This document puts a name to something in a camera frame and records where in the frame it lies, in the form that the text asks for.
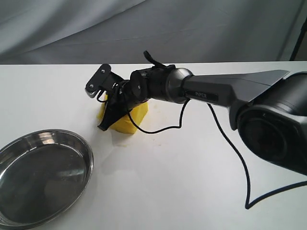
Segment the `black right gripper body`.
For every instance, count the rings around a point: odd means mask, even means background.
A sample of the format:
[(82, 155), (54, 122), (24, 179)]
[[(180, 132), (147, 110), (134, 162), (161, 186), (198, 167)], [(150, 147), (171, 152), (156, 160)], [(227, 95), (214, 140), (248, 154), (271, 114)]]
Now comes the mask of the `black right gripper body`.
[(111, 91), (107, 91), (104, 119), (119, 120), (136, 106), (149, 100), (141, 96), (141, 89), (130, 81), (116, 84)]

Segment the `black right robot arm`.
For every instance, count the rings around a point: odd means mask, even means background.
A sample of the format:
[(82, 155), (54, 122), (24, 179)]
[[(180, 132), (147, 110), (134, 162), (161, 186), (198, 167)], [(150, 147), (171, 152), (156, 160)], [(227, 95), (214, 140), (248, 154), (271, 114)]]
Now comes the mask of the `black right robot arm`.
[(152, 66), (133, 71), (128, 80), (113, 73), (108, 64), (97, 71), (98, 86), (107, 93), (102, 130), (149, 99), (178, 104), (203, 101), (227, 108), (230, 127), (259, 158), (306, 174), (306, 72), (194, 75), (159, 63), (148, 52), (144, 56)]

